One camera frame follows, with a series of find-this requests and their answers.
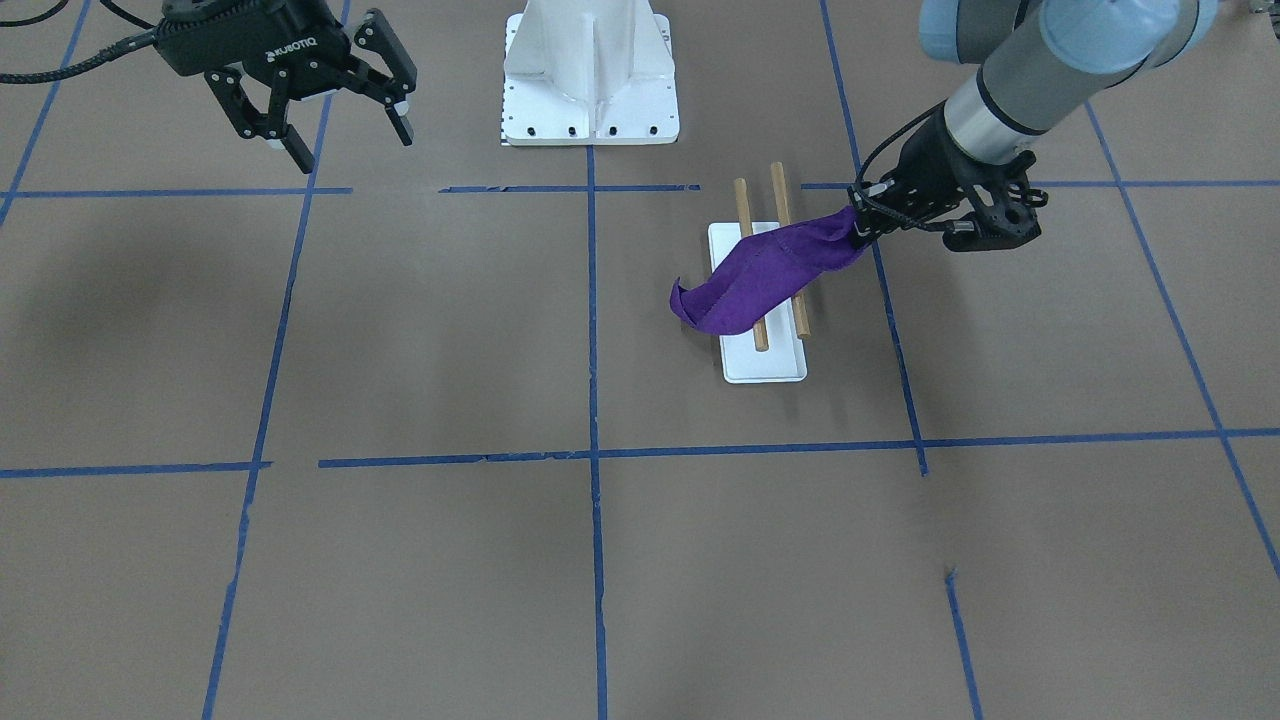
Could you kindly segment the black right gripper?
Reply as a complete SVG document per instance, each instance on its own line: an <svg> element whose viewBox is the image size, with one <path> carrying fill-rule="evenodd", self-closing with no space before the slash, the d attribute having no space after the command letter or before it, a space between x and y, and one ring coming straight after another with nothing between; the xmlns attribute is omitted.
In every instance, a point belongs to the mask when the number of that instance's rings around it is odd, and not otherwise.
<svg viewBox="0 0 1280 720"><path fill-rule="evenodd" d="M165 1L154 31L160 58L178 76L204 74L237 135L284 150L306 176L315 156L288 122L291 99L348 90L380 102L401 143L413 143L417 67L378 8L349 28L325 1ZM241 72L270 85L266 111Z"/></svg>

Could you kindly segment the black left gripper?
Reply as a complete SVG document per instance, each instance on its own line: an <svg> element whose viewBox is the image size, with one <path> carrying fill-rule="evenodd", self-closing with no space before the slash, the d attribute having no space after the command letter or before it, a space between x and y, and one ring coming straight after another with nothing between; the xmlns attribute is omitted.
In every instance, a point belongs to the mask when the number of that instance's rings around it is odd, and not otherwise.
<svg viewBox="0 0 1280 720"><path fill-rule="evenodd" d="M902 145L896 167L876 183L867 183L864 174L870 164L908 129L914 132ZM957 191L948 165L956 151L964 152L947 131L941 105L922 113L877 146L850 187L860 243L867 246L906 229L943 236L945 222L970 213L972 205Z"/></svg>

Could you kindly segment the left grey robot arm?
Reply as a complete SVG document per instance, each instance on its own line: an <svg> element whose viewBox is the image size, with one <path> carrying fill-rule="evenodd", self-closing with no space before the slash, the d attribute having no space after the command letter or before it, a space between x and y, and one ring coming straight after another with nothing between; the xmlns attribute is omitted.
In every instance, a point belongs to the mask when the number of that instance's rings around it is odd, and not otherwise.
<svg viewBox="0 0 1280 720"><path fill-rule="evenodd" d="M1185 55L1217 13L1216 1L923 3L925 54L975 70L891 136L891 170L855 179L854 247L909 229L954 252L1033 241L1047 202L1028 179L1033 143L1097 94Z"/></svg>

